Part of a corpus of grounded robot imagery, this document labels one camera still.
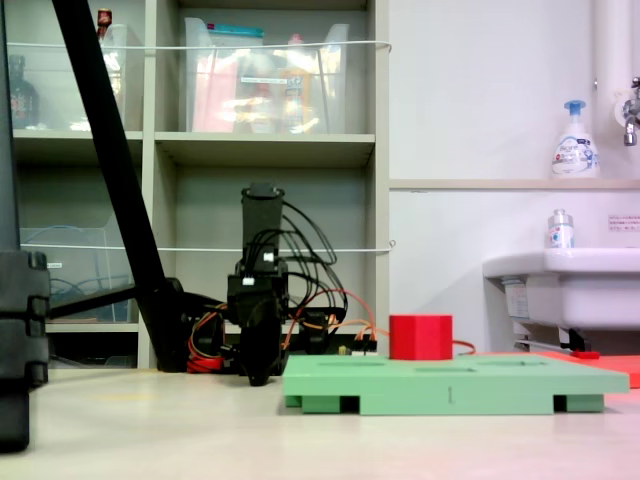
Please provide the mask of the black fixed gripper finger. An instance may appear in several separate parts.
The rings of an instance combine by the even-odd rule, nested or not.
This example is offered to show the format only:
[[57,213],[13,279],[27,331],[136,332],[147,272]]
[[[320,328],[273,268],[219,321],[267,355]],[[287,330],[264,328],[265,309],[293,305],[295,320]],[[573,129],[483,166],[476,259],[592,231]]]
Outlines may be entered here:
[[243,368],[252,387],[264,386],[279,374],[279,351],[250,350],[243,354]]

